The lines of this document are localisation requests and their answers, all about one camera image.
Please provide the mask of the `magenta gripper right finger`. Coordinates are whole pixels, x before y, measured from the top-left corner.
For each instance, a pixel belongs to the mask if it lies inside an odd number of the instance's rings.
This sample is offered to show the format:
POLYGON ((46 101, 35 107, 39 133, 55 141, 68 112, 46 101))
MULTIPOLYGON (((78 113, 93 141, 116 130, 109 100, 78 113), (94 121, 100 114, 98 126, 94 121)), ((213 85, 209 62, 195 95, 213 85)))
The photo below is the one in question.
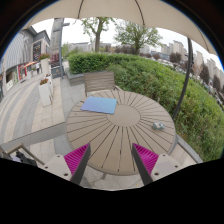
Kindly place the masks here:
POLYGON ((158 155, 136 143, 132 144, 132 155, 144 185, 182 169, 182 165, 168 154, 158 155))

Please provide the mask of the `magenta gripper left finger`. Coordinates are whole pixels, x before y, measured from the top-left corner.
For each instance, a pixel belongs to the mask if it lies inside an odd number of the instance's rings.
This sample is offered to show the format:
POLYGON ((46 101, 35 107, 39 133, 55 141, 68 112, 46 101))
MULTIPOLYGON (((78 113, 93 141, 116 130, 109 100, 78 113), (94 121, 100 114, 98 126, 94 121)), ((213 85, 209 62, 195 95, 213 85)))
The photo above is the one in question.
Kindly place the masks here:
POLYGON ((79 185, 89 160, 90 152, 91 147, 90 144, 87 143, 65 156, 54 156, 43 166, 43 169, 79 185))

